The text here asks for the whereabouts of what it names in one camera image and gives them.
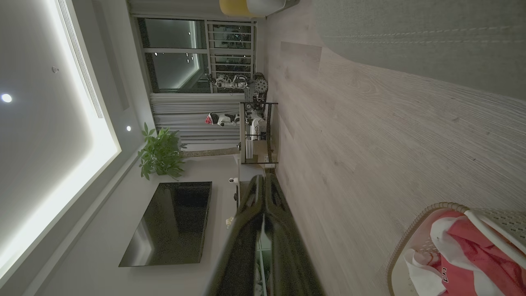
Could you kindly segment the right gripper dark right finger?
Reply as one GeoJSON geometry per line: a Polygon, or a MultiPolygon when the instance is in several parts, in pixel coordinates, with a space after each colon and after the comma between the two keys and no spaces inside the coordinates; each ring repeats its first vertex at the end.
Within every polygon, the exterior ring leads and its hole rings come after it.
{"type": "Polygon", "coordinates": [[[271,241],[271,295],[325,295],[275,175],[265,177],[264,194],[264,229],[271,241]]]}

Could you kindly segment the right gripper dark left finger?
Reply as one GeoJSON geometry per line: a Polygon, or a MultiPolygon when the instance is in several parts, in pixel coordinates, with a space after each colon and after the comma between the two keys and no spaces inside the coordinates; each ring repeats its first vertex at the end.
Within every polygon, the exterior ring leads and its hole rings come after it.
{"type": "Polygon", "coordinates": [[[207,296],[253,296],[256,245],[261,234],[264,177],[255,176],[242,196],[231,232],[210,277],[207,296]]]}

